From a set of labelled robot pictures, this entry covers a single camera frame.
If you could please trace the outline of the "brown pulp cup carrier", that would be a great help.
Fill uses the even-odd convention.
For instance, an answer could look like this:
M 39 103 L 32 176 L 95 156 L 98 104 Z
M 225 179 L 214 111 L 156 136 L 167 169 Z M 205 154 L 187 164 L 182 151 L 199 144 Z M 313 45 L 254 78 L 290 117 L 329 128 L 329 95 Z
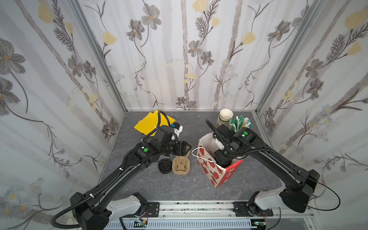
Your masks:
M 172 161 L 172 171 L 176 175 L 187 175 L 190 172 L 190 153 L 185 156 L 176 156 Z

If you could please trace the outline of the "red white paper bag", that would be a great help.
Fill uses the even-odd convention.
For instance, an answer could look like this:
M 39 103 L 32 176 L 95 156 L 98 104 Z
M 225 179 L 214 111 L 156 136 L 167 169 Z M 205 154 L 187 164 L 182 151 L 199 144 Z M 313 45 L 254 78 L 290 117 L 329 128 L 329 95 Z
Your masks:
M 222 167 L 214 158 L 216 150 L 219 150 L 219 146 L 213 138 L 213 133 L 208 133 L 199 139 L 198 147 L 191 152 L 215 188 L 229 181 L 243 163 L 243 160 L 235 159 L 230 161 L 229 166 Z

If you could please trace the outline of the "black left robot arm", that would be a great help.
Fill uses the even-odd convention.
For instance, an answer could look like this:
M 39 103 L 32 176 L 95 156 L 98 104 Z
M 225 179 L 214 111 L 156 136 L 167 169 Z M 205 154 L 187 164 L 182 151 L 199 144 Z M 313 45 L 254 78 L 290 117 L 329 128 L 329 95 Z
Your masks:
M 115 195 L 138 173 L 164 156 L 186 156 L 191 145 L 180 141 L 182 125 L 174 122 L 161 124 L 161 117 L 168 116 L 158 111 L 158 123 L 141 142 L 127 152 L 122 163 L 107 178 L 86 193 L 75 193 L 70 207 L 56 214 L 50 221 L 58 229 L 102 230 L 112 220 L 113 210 L 108 209 Z

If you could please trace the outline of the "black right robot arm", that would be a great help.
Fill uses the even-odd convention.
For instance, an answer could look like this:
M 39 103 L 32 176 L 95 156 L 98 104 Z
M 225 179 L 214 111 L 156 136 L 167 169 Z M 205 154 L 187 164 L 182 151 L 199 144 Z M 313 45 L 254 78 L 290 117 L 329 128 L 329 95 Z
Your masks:
M 206 123 L 213 131 L 213 139 L 219 146 L 214 152 L 216 164 L 228 166 L 232 160 L 251 156 L 284 184 L 277 189 L 254 192 L 247 201 L 245 213 L 258 216 L 268 209 L 281 207 L 304 213 L 309 208 L 312 195 L 320 183 L 320 174 L 317 171 L 307 171 L 292 163 L 268 146 L 250 128 L 243 127 L 234 132 L 225 125 L 215 127 L 209 120 Z

